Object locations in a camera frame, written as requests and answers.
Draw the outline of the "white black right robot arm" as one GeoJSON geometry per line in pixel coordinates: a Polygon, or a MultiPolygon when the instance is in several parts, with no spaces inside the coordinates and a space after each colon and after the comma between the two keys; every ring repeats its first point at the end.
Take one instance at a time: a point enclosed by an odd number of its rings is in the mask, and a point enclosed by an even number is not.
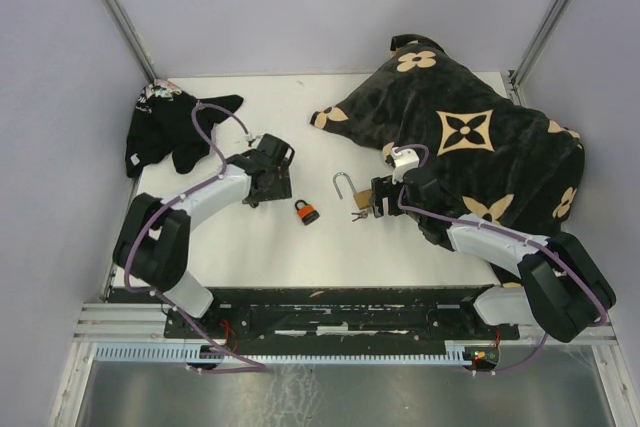
{"type": "Polygon", "coordinates": [[[601,325],[617,298],[579,239],[567,232],[552,237],[498,226],[487,215],[458,214],[424,168],[371,181],[375,217],[406,214],[430,243],[477,257],[516,280],[513,288],[493,286],[458,315],[467,336],[481,338],[495,325],[537,325],[569,343],[586,328],[601,325]]]}

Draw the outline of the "orange black small padlock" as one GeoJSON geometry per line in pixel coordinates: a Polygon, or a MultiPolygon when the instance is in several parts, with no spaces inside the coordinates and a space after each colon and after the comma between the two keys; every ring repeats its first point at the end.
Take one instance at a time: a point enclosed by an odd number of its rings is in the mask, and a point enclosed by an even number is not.
{"type": "Polygon", "coordinates": [[[305,200],[297,200],[294,203],[294,208],[296,209],[299,219],[305,226],[315,222],[320,217],[319,212],[305,200]]]}

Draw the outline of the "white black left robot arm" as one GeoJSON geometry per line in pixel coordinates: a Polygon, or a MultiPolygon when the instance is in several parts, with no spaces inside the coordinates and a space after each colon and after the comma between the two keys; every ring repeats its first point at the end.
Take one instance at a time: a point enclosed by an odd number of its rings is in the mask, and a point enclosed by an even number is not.
{"type": "Polygon", "coordinates": [[[295,150],[271,134],[223,161],[212,177],[172,198],[137,195],[131,202],[112,259],[127,277],[145,282],[166,303],[187,314],[187,326],[209,337],[221,325],[212,292],[188,271],[191,232],[224,208],[252,208],[292,197],[289,168],[295,150]]]}

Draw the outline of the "brass padlock silver shackle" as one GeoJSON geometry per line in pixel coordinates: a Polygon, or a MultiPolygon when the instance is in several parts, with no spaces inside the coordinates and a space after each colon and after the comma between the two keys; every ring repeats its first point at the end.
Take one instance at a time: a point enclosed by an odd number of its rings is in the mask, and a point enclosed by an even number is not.
{"type": "Polygon", "coordinates": [[[343,200],[345,198],[345,194],[342,192],[340,188],[341,186],[340,182],[342,180],[344,180],[347,183],[347,186],[349,187],[349,190],[351,193],[351,197],[359,210],[367,210],[372,207],[372,203],[371,203],[372,190],[371,189],[357,190],[351,177],[345,172],[338,172],[332,178],[334,189],[340,200],[343,200]]]}

